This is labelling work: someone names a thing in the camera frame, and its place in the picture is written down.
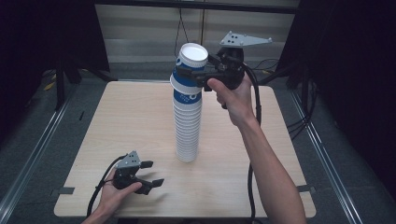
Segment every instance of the hand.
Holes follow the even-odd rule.
[[[111,182],[115,173],[116,169],[113,169],[107,176],[98,207],[83,223],[104,223],[117,211],[126,196],[142,187],[142,183],[136,182],[125,189],[116,189]]]
[[[218,102],[221,105],[227,105],[233,125],[240,128],[248,119],[254,119],[251,104],[251,81],[247,74],[239,87],[233,91],[215,78],[210,78],[207,85],[217,93]]]

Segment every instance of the person's left hand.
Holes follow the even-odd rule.
[[[111,181],[115,173],[116,169],[113,169],[107,176],[98,207],[83,223],[104,223],[117,211],[126,196],[142,187],[142,183],[136,182],[125,189],[116,189]]]

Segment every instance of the wooden table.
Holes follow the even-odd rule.
[[[274,92],[260,87],[262,128],[297,186],[305,179],[282,118]],[[54,213],[84,217],[89,200],[108,165],[118,156],[136,150],[141,161],[154,161],[137,176],[164,178],[149,195],[132,194],[117,217],[249,217],[248,154],[238,129],[216,94],[203,92],[199,154],[183,162],[176,155],[170,83],[110,82],[96,109],[89,130],[64,186],[72,195],[60,195]],[[255,180],[257,217],[266,217]],[[307,217],[316,213],[309,192],[301,193]],[[100,200],[96,199],[93,209]]]

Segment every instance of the blue label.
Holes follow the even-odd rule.
[[[198,94],[195,95],[186,95],[181,92],[178,92],[177,90],[174,90],[174,97],[175,100],[177,100],[179,103],[183,105],[192,105],[197,103],[199,100],[201,100],[202,93],[199,92]]]
[[[181,67],[190,68],[192,71],[203,71],[205,69],[204,66],[198,67],[198,68],[189,67],[186,64],[184,64],[179,58],[177,58],[177,60],[176,60],[176,65],[181,66]],[[197,84],[194,81],[190,80],[189,78],[179,76],[177,74],[176,68],[174,68],[172,74],[173,74],[175,80],[183,86],[188,86],[188,87],[196,87],[197,86]]]

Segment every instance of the person's right hand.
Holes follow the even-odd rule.
[[[250,119],[255,119],[251,104],[251,81],[248,75],[245,74],[239,87],[232,91],[215,78],[210,78],[207,85],[217,93],[218,102],[227,105],[233,125],[241,128]]]

